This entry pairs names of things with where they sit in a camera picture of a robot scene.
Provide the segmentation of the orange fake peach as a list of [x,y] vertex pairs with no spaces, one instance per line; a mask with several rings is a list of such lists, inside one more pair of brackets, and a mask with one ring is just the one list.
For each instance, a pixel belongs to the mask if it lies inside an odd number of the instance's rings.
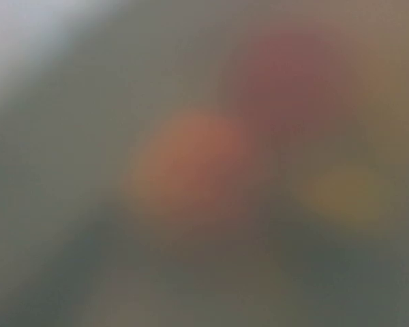
[[231,219],[245,205],[251,158],[252,144],[238,119],[183,113],[160,124],[142,144],[127,194],[160,221]]

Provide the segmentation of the blue translucent plastic bag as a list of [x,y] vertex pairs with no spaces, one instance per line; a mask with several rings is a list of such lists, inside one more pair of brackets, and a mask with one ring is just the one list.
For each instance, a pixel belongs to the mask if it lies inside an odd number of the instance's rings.
[[[226,101],[251,27],[347,41],[352,114],[287,140]],[[252,144],[242,213],[160,221],[127,194],[137,152],[189,112]],[[327,223],[291,187],[361,165],[391,184],[378,229]],[[409,326],[409,1],[114,1],[0,99],[0,326]]]

